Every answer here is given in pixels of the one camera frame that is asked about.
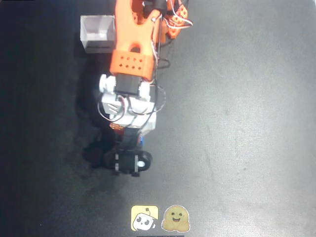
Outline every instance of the cartoon face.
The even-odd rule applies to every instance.
[[[151,216],[146,215],[144,213],[139,213],[133,222],[133,227],[135,230],[147,231],[152,227],[153,222],[154,219]]]
[[[173,221],[174,223],[178,222],[188,222],[189,214],[188,211],[182,206],[171,206],[166,210],[164,215],[166,220]]]

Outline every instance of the orange 3d-printed part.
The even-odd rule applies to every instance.
[[[135,12],[142,9],[142,0],[117,0],[115,23],[117,43],[113,51],[110,72],[140,76],[152,81],[154,52],[161,14],[153,10],[143,24],[137,24]]]

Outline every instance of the robotic arm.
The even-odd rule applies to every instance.
[[[163,107],[157,108],[159,91],[165,94],[157,79],[160,47],[167,35],[175,39],[191,25],[181,0],[117,0],[111,76],[101,76],[98,101],[100,115],[117,135],[103,157],[115,174],[139,176],[150,167],[152,156],[142,150],[142,139],[155,129]]]

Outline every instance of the orange bracket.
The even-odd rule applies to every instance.
[[[177,10],[177,15],[181,16],[184,19],[188,19],[188,11],[186,9],[186,7],[182,4],[180,5],[179,9]],[[179,17],[177,16],[172,16],[171,20],[173,22],[175,22],[176,24],[169,22],[171,26],[184,26],[185,25],[185,21],[181,20]],[[169,28],[169,35],[170,38],[175,39],[178,37],[179,33],[180,33],[181,29],[173,29],[173,28]]]
[[[143,24],[137,24],[135,12],[142,9],[142,0],[117,0],[115,24],[116,48],[113,51],[110,72],[140,76],[152,81],[154,53],[152,41],[156,44],[159,32],[158,10],[153,10]]]

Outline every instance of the robot logo sticker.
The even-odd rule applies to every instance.
[[[156,227],[158,219],[158,207],[133,206],[131,211],[131,229],[133,231],[148,231]]]
[[[169,207],[164,213],[161,227],[163,230],[170,232],[188,232],[190,230],[188,211],[179,205]]]

